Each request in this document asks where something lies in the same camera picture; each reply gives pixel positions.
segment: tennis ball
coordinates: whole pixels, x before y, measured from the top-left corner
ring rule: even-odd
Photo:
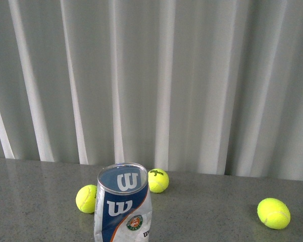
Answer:
[[[83,213],[93,213],[95,210],[96,186],[87,185],[82,187],[75,198],[76,206]]]
[[[149,189],[153,193],[163,192],[170,182],[166,172],[162,169],[154,169],[148,172]]]
[[[287,206],[275,198],[263,199],[258,204],[257,213],[261,222],[273,229],[283,229],[291,220]]]

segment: roland garros logo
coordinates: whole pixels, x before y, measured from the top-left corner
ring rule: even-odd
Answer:
[[[127,228],[131,231],[139,230],[141,226],[142,226],[142,216],[141,215],[136,215],[136,216],[132,217],[127,223]]]

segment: white curtain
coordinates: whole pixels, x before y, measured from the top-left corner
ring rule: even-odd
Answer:
[[[0,157],[303,180],[303,0],[0,1]]]

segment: tennis ball seam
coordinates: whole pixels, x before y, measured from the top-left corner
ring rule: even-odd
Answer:
[[[266,217],[266,219],[265,219],[264,225],[266,225],[266,223],[268,222],[268,217],[271,216],[271,215],[274,214],[274,213],[279,213],[279,214],[284,215],[285,218],[288,220],[288,222],[290,222],[290,218],[287,216],[287,214],[285,214],[285,213],[282,212],[282,211],[274,211],[274,212],[271,212],[271,213],[269,213],[269,214],[267,215],[267,217]]]
[[[165,191],[163,185],[161,183],[159,183],[159,181],[153,180],[153,182],[157,183],[163,189],[163,191]]]
[[[82,202],[82,204],[81,204],[81,206],[80,206],[81,210],[82,210],[82,207],[85,205],[87,199],[89,198],[89,196],[90,196],[90,194],[91,194],[91,188],[88,187],[88,189],[89,189],[89,192],[88,192],[86,198],[83,200],[83,202]]]

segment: wilson logo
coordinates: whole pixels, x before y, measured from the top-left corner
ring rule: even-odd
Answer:
[[[141,215],[136,215],[136,216],[132,217],[127,223],[127,228],[131,231],[139,230],[141,226],[142,226],[142,216]]]
[[[147,237],[147,235],[149,235],[149,230],[147,232],[143,233],[144,237]]]
[[[129,209],[131,209],[131,207],[132,207],[132,200],[126,202],[126,205],[127,205],[126,209],[124,209],[125,202],[115,203],[115,202],[107,201],[107,203],[109,204],[109,215],[112,217],[115,217],[119,214],[128,212]]]
[[[125,185],[123,185],[123,177],[125,176]],[[137,173],[126,173],[117,176],[118,187],[121,191],[125,192],[128,189],[134,189],[137,186]]]

